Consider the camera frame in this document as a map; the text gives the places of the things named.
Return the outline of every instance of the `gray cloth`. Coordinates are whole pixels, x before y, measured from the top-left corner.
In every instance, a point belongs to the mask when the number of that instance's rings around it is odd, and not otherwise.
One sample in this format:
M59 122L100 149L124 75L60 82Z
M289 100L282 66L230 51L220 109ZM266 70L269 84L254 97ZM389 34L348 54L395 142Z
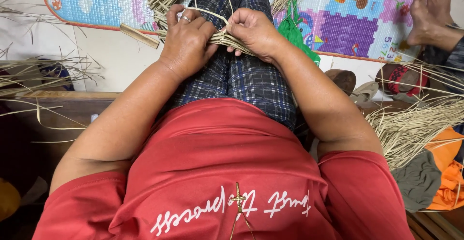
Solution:
M441 171L433 160L433 154L424 149L406 166L391 171L398 184L405 208L416 212L430 206L441 185Z

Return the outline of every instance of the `floor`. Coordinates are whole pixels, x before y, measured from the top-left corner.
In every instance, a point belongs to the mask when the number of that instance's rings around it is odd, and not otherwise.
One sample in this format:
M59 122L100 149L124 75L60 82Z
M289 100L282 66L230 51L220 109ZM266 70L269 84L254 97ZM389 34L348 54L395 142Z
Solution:
M464 0L452 0L451 15L464 25ZM58 22L43 4L43 0L8 0L18 11ZM9 60L27 59L39 55L46 58L87 57L82 67L88 67L93 79L77 81L76 90L124 91L124 89L151 63L159 58L163 44L157 50L135 41L119 31L75 27L67 24L36 22L36 18L0 18L0 49L10 47ZM356 86L373 81L381 63L332 56L321 56L320 68L344 69L355 72Z

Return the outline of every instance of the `hand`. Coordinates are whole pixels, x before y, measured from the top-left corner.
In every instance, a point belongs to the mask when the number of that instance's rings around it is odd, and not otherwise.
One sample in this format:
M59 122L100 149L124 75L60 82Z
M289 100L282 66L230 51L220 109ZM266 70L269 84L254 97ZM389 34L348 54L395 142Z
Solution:
M172 5L166 14L167 34L159 61L169 67L180 81L199 71L218 49L217 44L207 44L217 31L211 22L201 17L197 10L186 9L181 18L177 13L184 10L183 5Z
M225 29L232 36L243 41L262 61L275 65L274 53L287 40L263 12L239 8L229 18L229 23ZM232 52L233 48L227 47L227 51ZM235 51L236 56L241 54L240 51Z

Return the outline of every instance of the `orange fabric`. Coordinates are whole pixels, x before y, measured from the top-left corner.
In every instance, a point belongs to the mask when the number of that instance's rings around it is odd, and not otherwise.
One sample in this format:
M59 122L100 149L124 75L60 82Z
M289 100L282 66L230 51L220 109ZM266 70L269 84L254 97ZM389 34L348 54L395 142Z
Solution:
M464 185L464 179L461 175L462 168L463 166L455 160L451 162L441 175L440 189L433 197L432 204L427 209L451 210L464 206L464 187L461 187L457 204L455 205L459 183Z
M464 138L464 136L454 131L452 127L448 127L447 129L443 130L440 134L435 136L432 141L449 140L455 138ZM432 152L435 164L437 165L438 169L443 173L451 164L454 157L456 157L456 154L459 151L459 148L461 147L461 143L461 140L451 143L430 142L426 145L426 149Z
M463 135L448 127L443 132L433 138L432 141L449 140L464 138ZM442 172L441 186L437 194L433 197L432 204L427 209L433 210L451 210L464 206L464 187L459 191L458 201L456 203L457 189L459 183L464 186L464 179L461 175L463 166L456 162L456 157L462 141L456 142L431 142L425 148L433 154L433 159L438 169Z

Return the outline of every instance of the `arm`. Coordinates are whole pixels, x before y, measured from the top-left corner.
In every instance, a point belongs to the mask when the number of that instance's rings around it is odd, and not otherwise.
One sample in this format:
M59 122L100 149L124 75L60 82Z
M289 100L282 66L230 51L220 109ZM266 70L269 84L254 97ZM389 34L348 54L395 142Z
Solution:
M166 15L168 32L159 60L150 65L77 138L58 164L50 194L72 179L104 171L126 173L132 157L141 150L161 107L187 77L201 69L215 53L206 45L216 31L195 10L183 15L184 6L173 5Z
M382 154L380 141L356 105L298 47L287 41L264 13L238 9L226 30L286 78L311 131L318 154L367 150Z

